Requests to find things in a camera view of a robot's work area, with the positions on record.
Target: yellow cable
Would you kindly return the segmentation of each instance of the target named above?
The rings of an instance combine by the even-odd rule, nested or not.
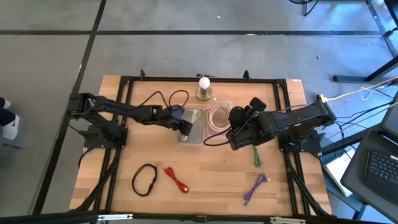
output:
[[[398,77],[390,78],[390,79],[388,79],[388,80],[386,80],[386,81],[383,81],[383,82],[380,82],[380,83],[378,83],[378,84],[376,84],[376,85],[373,85],[373,86],[370,86],[370,87],[367,87],[367,88],[362,88],[362,89],[360,89],[360,90],[355,90],[355,91],[352,91],[352,92],[350,92],[350,93],[345,93],[345,94],[343,94],[343,95],[336,96],[336,97],[333,97],[333,98],[327,98],[327,97],[323,96],[322,94],[319,95],[319,97],[321,98],[322,102],[326,103],[327,101],[337,100],[338,98],[341,98],[341,97],[344,97],[344,96],[348,96],[348,95],[351,95],[351,94],[353,94],[353,93],[357,93],[357,92],[359,92],[359,91],[363,91],[363,90],[367,90],[367,89],[370,89],[370,88],[379,86],[379,85],[381,85],[381,84],[383,84],[383,83],[389,82],[389,81],[394,80],[394,79],[396,79],[396,78],[398,78]]]

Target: green cable tie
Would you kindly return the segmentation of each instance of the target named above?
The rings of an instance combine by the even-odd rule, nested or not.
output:
[[[262,165],[259,153],[257,152],[257,146],[253,146],[254,149],[254,166],[260,167]]]

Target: person's foot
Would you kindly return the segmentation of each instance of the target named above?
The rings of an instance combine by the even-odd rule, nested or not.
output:
[[[3,108],[4,108],[4,109],[8,109],[10,106],[11,106],[11,103],[10,103],[9,101],[6,100],[6,102],[5,102],[4,106],[3,106]]]
[[[19,116],[15,115],[15,120],[2,127],[2,136],[14,140],[18,134]]]

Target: purple cable tie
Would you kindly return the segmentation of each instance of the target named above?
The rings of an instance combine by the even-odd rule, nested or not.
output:
[[[265,175],[265,174],[260,174],[259,177],[257,178],[256,184],[254,184],[254,187],[253,187],[248,193],[246,193],[246,194],[243,195],[243,199],[246,201],[246,202],[244,203],[244,206],[246,206],[246,205],[249,203],[249,201],[250,201],[250,199],[251,199],[251,197],[252,197],[254,191],[255,191],[262,183],[265,183],[265,182],[268,182],[268,179],[267,179],[266,175]]]

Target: red cable tie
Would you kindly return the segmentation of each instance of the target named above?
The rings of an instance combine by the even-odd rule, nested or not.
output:
[[[174,180],[175,184],[177,184],[177,187],[181,190],[182,193],[186,194],[189,192],[188,186],[186,186],[183,182],[177,180],[177,178],[175,177],[174,171],[171,167],[164,168],[163,170],[171,179]]]

